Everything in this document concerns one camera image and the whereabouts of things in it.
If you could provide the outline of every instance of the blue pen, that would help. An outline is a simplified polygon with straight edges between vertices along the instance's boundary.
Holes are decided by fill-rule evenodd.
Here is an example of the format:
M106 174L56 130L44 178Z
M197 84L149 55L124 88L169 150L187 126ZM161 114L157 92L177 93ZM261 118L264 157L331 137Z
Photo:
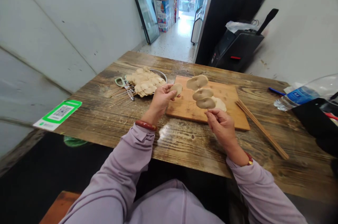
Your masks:
M280 95L285 95L284 93L279 92L278 90L273 89L273 88L269 88L269 90L271 90L272 92L275 92L275 93L277 93L277 94L280 94Z

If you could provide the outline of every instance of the water bottle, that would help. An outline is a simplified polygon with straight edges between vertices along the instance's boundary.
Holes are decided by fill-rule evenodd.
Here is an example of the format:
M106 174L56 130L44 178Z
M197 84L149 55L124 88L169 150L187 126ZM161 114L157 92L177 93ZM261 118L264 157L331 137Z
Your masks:
M282 111L288 111L318 97L330 99L338 91L338 74L331 74L310 81L276 100L274 105Z

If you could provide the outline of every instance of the raw dough piece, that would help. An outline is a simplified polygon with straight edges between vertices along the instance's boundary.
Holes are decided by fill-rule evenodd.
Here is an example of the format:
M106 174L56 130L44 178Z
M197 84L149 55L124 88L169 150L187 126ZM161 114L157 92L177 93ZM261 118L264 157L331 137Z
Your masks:
M154 85L150 86L149 88L147 88L144 92L148 95L151 95L155 92L156 87Z
M150 88L153 85L154 84L151 83L150 81L144 81L141 83L141 89L145 91L146 89Z
M226 106L220 98L212 97L212 99L216 102L215 108L219 108L220 110L226 111Z
M183 90L183 86L181 83L175 83L171 88L170 88L170 91L173 91L173 90L177 90L177 94L175 95L175 97L177 97L179 94L182 93L182 90Z
M161 84L161 86L163 86L163 85L165 85L165 84L166 84L166 82L165 82L165 80L164 80L164 79L162 79L162 78L159 78L158 80L159 80L159 83Z
M212 92L209 88L203 88L195 91L193 94L193 99L197 101L198 99L202 99L205 97L212 97L214 95L214 92Z
M126 75L126 81L132 82L132 76L131 75Z
M202 109L209 109L216 107L216 102L211 97L202 98L196 101L196 105Z
M187 81L187 88L192 90L197 90L201 87L204 87L208 84L208 78L205 75L199 75L192 77L190 80Z
M158 74L150 71L148 66L138 68L131 75L126 75L126 80L130 84L135 85L134 90L140 97L152 95L156 88L166 84L165 80Z

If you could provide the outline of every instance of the person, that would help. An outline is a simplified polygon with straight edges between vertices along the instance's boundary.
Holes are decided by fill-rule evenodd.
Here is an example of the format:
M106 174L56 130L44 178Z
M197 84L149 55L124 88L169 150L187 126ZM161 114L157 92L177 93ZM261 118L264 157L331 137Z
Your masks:
M204 209L178 180L170 180L134 202L136 184L146 171L154 142L153 129L177 91L166 84L155 91L149 109L121 137L101 169L60 223L223 223ZM232 118L219 109L205 112L208 124L224 148L226 162L249 208L250 223L306 223L305 218L274 183L274 178L236 140Z

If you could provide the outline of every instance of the framed picture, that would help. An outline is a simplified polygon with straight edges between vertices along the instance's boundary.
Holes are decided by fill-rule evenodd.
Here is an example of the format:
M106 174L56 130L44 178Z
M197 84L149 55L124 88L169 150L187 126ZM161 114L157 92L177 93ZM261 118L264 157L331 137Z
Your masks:
M135 0L140 14L147 43L152 44L159 37L154 0Z

